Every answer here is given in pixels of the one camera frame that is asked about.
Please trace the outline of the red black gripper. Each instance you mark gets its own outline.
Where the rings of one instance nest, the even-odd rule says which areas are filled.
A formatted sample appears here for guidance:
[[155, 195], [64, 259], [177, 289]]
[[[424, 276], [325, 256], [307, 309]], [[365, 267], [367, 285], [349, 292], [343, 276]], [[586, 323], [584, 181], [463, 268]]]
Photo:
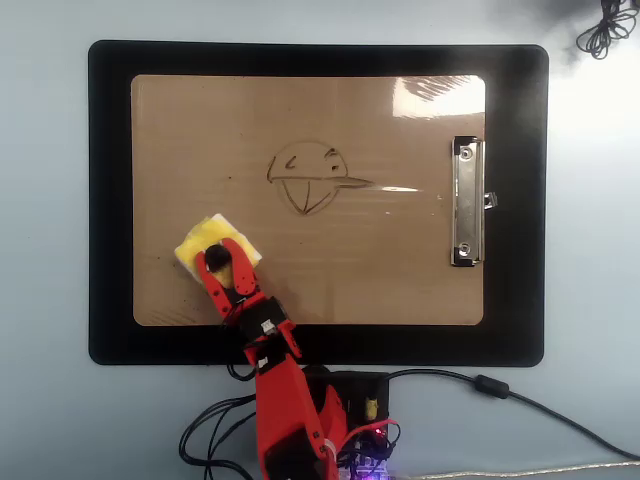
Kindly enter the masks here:
[[223, 324], [246, 343], [274, 334], [288, 320], [285, 310], [275, 297], [244, 300], [233, 307], [229, 298], [250, 298], [259, 288], [253, 265], [241, 245], [224, 238], [222, 246], [199, 252], [195, 265]]

